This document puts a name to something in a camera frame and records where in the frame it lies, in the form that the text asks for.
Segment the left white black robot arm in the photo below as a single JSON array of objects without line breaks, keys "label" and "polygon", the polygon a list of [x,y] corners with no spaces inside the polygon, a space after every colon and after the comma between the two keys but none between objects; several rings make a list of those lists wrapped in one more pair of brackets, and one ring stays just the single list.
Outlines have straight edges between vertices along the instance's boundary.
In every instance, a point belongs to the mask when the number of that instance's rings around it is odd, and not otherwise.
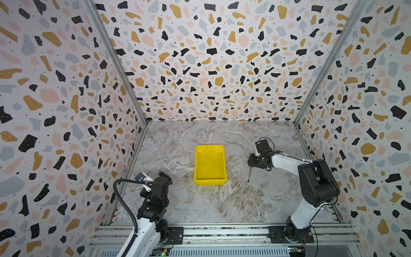
[{"label": "left white black robot arm", "polygon": [[[118,184],[132,183],[143,186],[140,197],[144,198],[142,206],[134,215],[121,197]],[[141,172],[135,179],[117,179],[113,184],[116,198],[132,219],[133,229],[126,242],[117,254],[119,257],[148,257],[159,244],[168,242],[168,222],[163,218],[169,205],[169,186],[172,178],[160,171],[158,177],[151,179]]]}]

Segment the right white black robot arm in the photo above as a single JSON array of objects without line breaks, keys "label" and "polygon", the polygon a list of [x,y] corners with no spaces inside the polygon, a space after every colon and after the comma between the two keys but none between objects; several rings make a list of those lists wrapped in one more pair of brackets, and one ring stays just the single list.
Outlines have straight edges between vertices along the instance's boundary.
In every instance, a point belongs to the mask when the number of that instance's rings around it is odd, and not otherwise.
[{"label": "right white black robot arm", "polygon": [[298,243],[310,231],[311,223],[317,213],[332,201],[338,199],[340,189],[323,159],[305,160],[279,151],[264,156],[250,154],[248,166],[270,171],[272,168],[286,170],[298,176],[302,200],[296,211],[287,218],[282,232],[275,236],[291,243]]}]

